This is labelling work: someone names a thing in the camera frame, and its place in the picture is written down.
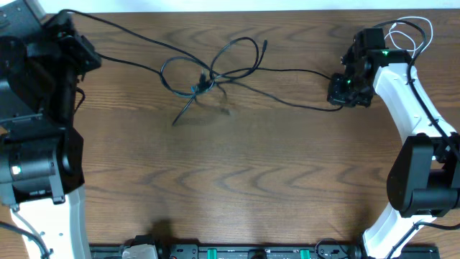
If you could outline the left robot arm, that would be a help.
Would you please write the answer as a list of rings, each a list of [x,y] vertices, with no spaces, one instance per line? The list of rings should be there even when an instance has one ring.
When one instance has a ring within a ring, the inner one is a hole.
[[[78,83],[100,68],[68,12],[1,4],[1,204],[31,258],[89,258]]]

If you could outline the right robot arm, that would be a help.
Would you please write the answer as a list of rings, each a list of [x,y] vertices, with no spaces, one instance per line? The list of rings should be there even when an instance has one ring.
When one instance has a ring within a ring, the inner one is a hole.
[[[435,220],[459,208],[459,133],[424,91],[413,54],[389,49],[382,24],[363,29],[341,58],[344,73],[332,75],[327,100],[340,107],[385,103],[402,147],[387,177],[388,205],[349,258],[414,258],[404,247],[423,227],[458,230]]]

